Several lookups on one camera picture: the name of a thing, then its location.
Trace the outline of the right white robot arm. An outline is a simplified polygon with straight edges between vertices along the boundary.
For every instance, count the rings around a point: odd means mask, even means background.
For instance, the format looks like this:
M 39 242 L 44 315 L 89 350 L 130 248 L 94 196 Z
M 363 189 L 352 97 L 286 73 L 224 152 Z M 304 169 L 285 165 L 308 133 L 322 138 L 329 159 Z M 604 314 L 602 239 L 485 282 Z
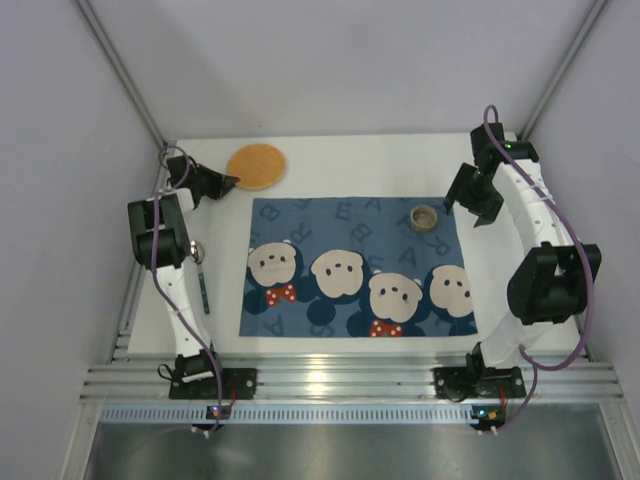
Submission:
M 507 313 L 474 349 L 485 366 L 510 369 L 552 327 L 589 308 L 602 254 L 558 214 L 530 142 L 507 140 L 502 124 L 489 121 L 470 138 L 474 160 L 460 166 L 444 208 L 460 205 L 479 226 L 506 209 L 516 227 L 524 258 L 506 287 Z

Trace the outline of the small beige cup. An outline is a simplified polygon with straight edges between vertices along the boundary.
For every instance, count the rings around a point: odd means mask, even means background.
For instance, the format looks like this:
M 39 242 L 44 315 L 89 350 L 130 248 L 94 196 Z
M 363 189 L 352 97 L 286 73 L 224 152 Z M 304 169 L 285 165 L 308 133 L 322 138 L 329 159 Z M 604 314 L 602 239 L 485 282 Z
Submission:
M 426 234 L 436 227 L 438 214 L 437 211 L 429 205 L 417 205 L 411 210 L 409 219 L 413 231 Z

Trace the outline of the round woven bamboo plate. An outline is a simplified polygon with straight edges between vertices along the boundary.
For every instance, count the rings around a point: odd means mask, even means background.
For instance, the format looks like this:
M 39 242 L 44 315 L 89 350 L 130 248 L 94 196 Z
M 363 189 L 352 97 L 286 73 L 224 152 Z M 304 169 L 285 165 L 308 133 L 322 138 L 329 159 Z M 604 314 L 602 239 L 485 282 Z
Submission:
M 253 143 L 231 155 L 226 173 L 239 179 L 238 188 L 256 191 L 275 185 L 285 174 L 286 167 L 286 157 L 278 148 Z

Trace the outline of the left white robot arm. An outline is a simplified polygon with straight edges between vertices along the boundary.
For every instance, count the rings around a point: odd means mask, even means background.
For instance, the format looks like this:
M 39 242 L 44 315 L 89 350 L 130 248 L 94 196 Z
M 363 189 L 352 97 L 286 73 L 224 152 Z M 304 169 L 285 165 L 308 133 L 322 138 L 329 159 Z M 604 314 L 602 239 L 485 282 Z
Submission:
M 175 156 L 169 150 L 159 154 L 166 185 L 149 199 L 130 202 L 127 214 L 134 258 L 151 273 L 167 310 L 176 347 L 171 382 L 182 387 L 220 377 L 211 337 L 188 294 L 186 264 L 194 252 L 185 216 L 204 198 L 222 199 L 239 178 L 199 164 L 179 147 L 173 149 Z

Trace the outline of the spoon with green handle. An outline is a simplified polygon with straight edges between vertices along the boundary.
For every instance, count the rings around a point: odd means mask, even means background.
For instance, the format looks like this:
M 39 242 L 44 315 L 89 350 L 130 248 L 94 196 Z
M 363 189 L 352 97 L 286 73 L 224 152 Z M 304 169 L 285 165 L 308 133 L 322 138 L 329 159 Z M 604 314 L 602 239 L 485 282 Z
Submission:
M 192 240 L 190 243 L 190 255 L 191 255 L 191 259 L 196 265 L 203 311 L 206 315 L 209 315 L 210 304 L 209 304 L 209 298 L 208 298 L 206 278 L 205 278 L 204 269 L 203 269 L 203 263 L 205 259 L 205 250 L 203 246 L 196 240 Z

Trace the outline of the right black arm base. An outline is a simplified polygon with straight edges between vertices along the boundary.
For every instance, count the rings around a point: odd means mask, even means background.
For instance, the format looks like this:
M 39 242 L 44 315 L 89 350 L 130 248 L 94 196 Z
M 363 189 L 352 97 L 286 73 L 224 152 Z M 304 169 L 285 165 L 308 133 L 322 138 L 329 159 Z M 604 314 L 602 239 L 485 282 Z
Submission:
M 464 366 L 435 368 L 433 375 L 436 397 L 452 402 L 523 399 L 527 395 L 519 367 L 488 367 L 479 353 L 467 354 Z

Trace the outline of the blue bear-print placemat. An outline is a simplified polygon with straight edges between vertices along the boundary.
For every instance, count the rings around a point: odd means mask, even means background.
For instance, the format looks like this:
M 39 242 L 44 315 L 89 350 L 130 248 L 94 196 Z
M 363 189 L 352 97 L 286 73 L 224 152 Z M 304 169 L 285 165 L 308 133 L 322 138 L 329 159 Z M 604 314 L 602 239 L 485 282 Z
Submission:
M 438 214 L 413 231 L 417 205 Z M 458 227 L 440 197 L 258 198 L 239 333 L 273 338 L 477 332 Z

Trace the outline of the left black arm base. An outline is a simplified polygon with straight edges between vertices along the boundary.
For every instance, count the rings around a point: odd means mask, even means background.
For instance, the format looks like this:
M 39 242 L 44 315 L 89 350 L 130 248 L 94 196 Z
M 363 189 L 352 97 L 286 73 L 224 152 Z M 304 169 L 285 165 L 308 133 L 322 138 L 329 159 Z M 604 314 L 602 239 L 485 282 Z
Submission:
M 218 385 L 214 377 L 180 383 L 177 374 L 167 365 L 160 364 L 158 375 L 170 383 L 172 400 L 214 400 L 218 398 Z M 255 368 L 224 368 L 222 370 L 222 399 L 251 400 L 257 388 Z

